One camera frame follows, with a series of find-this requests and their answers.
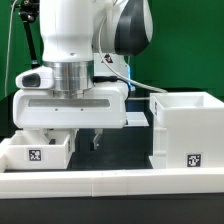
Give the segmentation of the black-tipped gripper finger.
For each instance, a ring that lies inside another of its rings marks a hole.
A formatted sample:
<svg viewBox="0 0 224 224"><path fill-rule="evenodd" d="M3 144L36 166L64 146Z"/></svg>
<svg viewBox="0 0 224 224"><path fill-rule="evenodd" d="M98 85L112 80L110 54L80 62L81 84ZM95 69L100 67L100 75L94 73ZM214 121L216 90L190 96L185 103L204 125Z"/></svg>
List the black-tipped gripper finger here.
<svg viewBox="0 0 224 224"><path fill-rule="evenodd" d="M98 148L98 143L100 141L100 138L103 134L103 129L95 129L95 136L93 138L93 142L92 142L92 145L93 145L93 150L97 150Z"/></svg>

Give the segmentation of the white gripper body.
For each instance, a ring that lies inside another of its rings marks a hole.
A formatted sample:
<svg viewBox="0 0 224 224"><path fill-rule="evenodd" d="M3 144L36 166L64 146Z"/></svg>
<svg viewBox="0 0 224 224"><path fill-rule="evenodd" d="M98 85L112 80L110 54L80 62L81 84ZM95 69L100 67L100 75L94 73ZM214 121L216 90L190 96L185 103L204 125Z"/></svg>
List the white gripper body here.
<svg viewBox="0 0 224 224"><path fill-rule="evenodd" d="M22 129L122 128L127 96L122 82L97 83L77 99L59 99L50 90L19 90L13 99L13 121Z"/></svg>

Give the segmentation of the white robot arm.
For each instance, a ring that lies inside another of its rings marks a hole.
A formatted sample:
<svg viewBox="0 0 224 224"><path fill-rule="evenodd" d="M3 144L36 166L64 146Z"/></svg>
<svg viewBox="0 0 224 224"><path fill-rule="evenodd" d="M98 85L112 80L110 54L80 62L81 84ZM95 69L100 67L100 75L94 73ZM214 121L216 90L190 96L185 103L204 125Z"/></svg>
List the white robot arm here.
<svg viewBox="0 0 224 224"><path fill-rule="evenodd" d="M31 144L80 129L122 128L129 80L97 75L96 54L136 56L150 43L147 0L40 0L43 64L16 78L13 121Z"/></svg>

